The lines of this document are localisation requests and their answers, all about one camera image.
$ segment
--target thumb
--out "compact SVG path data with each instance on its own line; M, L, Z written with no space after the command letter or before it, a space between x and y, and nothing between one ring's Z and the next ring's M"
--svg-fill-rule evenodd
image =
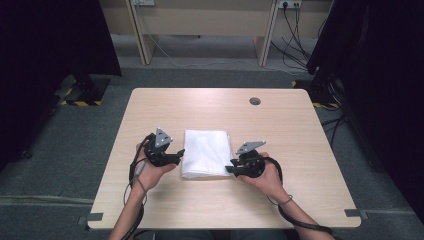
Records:
M167 172L172 171L176 167L177 167L177 165L175 165L175 164L168 164L168 165L161 167L161 169L162 169L163 173L167 173Z
M240 179L242 182L245 182L250 185L254 185L253 184L254 180L248 176L240 175L237 178Z

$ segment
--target cable hole in table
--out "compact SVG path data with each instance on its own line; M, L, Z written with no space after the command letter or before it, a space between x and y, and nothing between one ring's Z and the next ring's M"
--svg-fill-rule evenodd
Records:
M249 99L249 102L250 102L250 104L257 106L257 105L261 104L261 99L259 99L257 97L252 97L252 98Z

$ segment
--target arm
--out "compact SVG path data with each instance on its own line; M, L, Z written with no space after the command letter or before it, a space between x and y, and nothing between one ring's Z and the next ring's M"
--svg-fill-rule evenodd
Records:
M261 153L263 157L268 157L267 153ZM283 208L284 212L292 218L309 224L317 225L317 222L313 220L307 213L305 213L294 200L287 202L290 197L282 186L278 177L277 168L274 164L266 162L264 173L258 178L250 178L247 176L239 176L241 181L248 183L258 188L265 196L270 197L277 201ZM300 239L334 239L330 234L321 231L315 231L307 228L294 226L296 231L299 233Z
M145 157L146 156L144 155L144 151L140 151L140 155L138 156L137 160L141 160ZM143 171L138 176L138 178L143 184L144 189L149 191L158 184L160 178L165 173L171 171L175 167L175 164L169 164L163 167L155 167L149 161L147 161ZM145 195L146 193L143 191L140 183L138 181L134 181L127 203L122 210L121 215L119 216L118 221L116 222L115 227L109 236L109 239L122 239L122 237L127 233L138 216Z

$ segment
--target forearm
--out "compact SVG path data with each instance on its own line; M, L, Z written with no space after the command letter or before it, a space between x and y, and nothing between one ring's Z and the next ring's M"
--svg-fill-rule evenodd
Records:
M109 236L109 239L122 239L134 224L144 199L144 192L138 188L131 191L127 203Z
M312 219L306 212L302 210L302 208L299 207L299 205L296 204L294 200L291 200L287 202L284 205L281 205L281 203L286 202L290 199L289 194L282 188L280 191L277 192L277 194L273 197L278 203L280 203L280 206L282 207L283 211L289 215L290 217L296 219L297 221L318 225L318 223ZM306 240L306 239L334 239L330 234L326 232L321 232L317 230L307 229L303 227L294 226L296 231L299 233L300 239Z

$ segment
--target wooden table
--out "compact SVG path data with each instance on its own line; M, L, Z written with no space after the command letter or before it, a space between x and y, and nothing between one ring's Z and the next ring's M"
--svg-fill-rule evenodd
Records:
M252 105L252 97L261 100ZM225 130L232 151L245 141L266 140L266 151L283 169L284 186L318 223L357 227L359 217L308 94L297 89L135 89L89 221L93 229L113 228L122 208L135 145L161 127L174 138L167 153L184 146L185 130ZM195 181L181 178L181 164L149 191L140 228L292 228L256 189L234 177Z

